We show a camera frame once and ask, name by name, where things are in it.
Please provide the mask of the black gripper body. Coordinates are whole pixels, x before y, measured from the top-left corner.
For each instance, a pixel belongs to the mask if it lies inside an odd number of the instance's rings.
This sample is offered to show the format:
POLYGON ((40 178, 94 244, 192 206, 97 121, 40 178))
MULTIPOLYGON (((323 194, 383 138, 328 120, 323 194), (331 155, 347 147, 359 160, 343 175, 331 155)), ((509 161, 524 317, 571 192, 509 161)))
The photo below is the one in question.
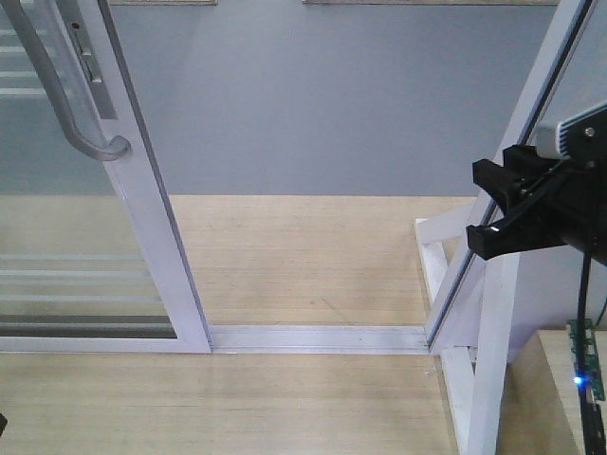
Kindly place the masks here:
POLYGON ((560 217, 564 243, 606 264, 606 163, 560 161, 534 183, 525 198, 538 194, 539 211, 560 217))

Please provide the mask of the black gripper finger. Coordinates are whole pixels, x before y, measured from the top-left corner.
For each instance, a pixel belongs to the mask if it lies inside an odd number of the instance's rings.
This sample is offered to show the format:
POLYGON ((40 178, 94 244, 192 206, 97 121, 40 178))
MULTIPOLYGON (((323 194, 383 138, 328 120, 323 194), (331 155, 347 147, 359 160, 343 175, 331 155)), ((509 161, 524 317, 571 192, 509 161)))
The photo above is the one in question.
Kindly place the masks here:
POLYGON ((523 201, 545 173, 545 159, 534 146, 513 145, 503 150, 503 164, 481 159, 472 165, 473 183, 483 189, 503 214, 523 201))
POLYGON ((563 220, 547 212, 529 210, 505 215, 488 225, 467 226, 469 249, 489 260, 509 253, 563 246, 563 220))

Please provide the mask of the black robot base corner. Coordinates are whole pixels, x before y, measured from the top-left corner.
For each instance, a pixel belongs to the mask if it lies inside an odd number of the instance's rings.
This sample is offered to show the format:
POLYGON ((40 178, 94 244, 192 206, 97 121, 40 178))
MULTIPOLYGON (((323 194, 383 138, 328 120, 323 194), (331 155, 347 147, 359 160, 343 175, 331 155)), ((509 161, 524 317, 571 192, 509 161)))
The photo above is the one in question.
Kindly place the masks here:
POLYGON ((0 436, 3 435, 8 424, 8 419, 1 413, 0 414, 0 436))

